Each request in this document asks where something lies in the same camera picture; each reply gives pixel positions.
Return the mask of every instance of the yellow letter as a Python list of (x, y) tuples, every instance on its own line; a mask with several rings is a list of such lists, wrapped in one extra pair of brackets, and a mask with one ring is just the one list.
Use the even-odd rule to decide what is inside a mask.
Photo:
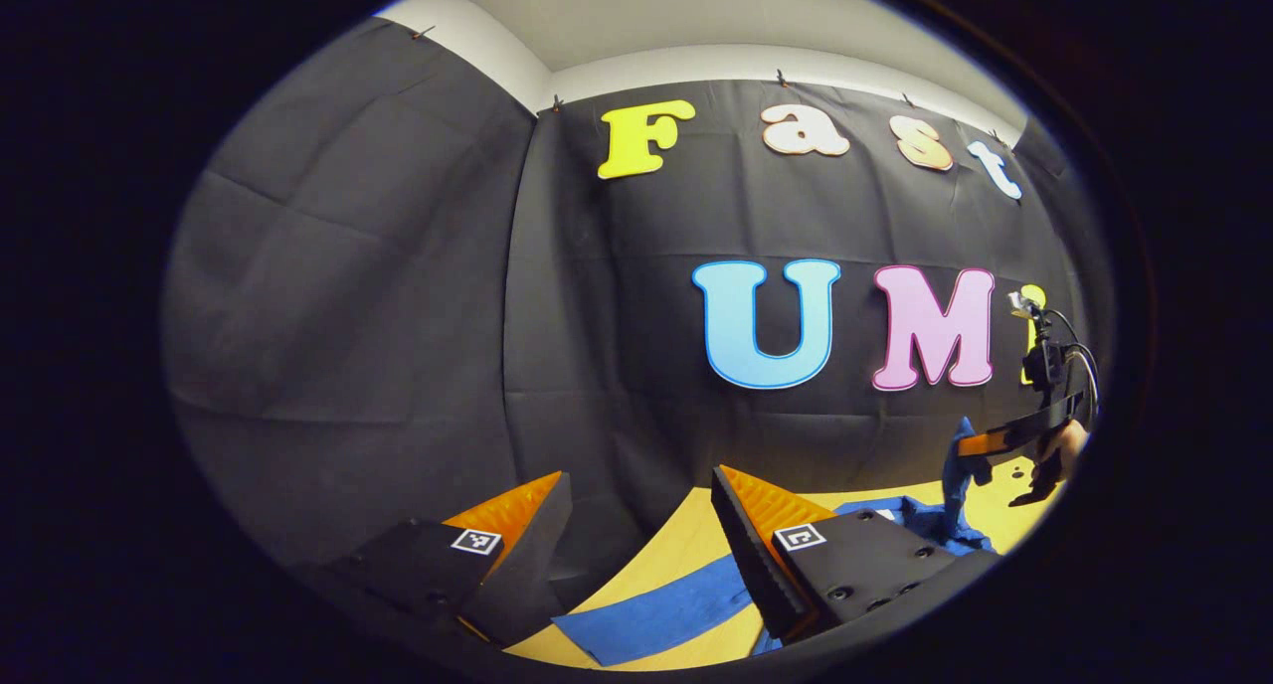
[(955, 164), (955, 158), (937, 141), (937, 130), (923, 120), (897, 115), (889, 120), (892, 134), (897, 135), (897, 149), (911, 164), (945, 172)]
[[(649, 124), (654, 115), (662, 115)], [(602, 122), (610, 122), (610, 158), (597, 168), (602, 180), (644, 175), (663, 167), (663, 158), (649, 153), (649, 141), (654, 140), (662, 149), (676, 144), (676, 122), (694, 117), (694, 106), (684, 99), (656, 102), (610, 110), (601, 116)]]
[[(791, 116), (796, 120), (783, 122)], [(778, 104), (765, 108), (760, 118), (771, 122), (760, 136), (774, 152), (807, 154), (816, 149), (830, 157), (849, 152), (849, 140), (835, 131), (822, 110), (808, 104)]]
[[(1039, 308), (1048, 306), (1048, 294), (1043, 293), (1043, 289), (1034, 284), (1026, 284), (1025, 287), (1021, 287), (1021, 296), (1026, 297), (1027, 299), (1034, 299), (1034, 302), (1039, 304)], [(1030, 353), (1030, 349), (1034, 348), (1034, 340), (1035, 340), (1034, 318), (1031, 318), (1030, 321), (1029, 334), (1030, 338), (1026, 340), (1026, 353)], [(1023, 385), (1027, 386), (1034, 383), (1034, 381), (1026, 378), (1025, 368), (1022, 368), (1021, 371), (1021, 381)]]

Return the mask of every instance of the letter u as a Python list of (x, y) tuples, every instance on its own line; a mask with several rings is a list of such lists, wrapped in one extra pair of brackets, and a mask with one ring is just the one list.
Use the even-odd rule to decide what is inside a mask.
[(695, 269), (703, 289), (708, 362), (719, 376), (745, 388), (789, 388), (817, 376), (831, 355), (831, 284), (840, 266), (801, 259), (783, 269), (799, 289), (801, 340), (787, 355), (769, 355), (756, 345), (756, 287), (765, 267), (751, 261), (714, 261)]

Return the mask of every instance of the pink letter m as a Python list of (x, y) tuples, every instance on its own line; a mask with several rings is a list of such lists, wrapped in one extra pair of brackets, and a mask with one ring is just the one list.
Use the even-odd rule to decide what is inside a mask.
[(872, 378), (876, 388), (905, 391), (919, 382), (919, 373), (910, 367), (911, 344), (919, 352), (929, 386), (941, 381), (956, 344), (959, 362), (951, 368), (950, 382), (980, 386), (990, 380), (994, 276), (989, 271), (960, 271), (946, 313), (937, 304), (928, 280), (914, 266), (885, 266), (876, 271), (875, 280), (889, 298), (889, 348), (883, 368)]

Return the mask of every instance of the ceiling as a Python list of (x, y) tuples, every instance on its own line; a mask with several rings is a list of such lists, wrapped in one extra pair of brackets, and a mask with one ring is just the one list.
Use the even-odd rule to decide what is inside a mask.
[(1023, 117), (1017, 102), (981, 69), (873, 0), (468, 1), (503, 23), (552, 71), (673, 46), (798, 47), (887, 65), (1009, 121)]

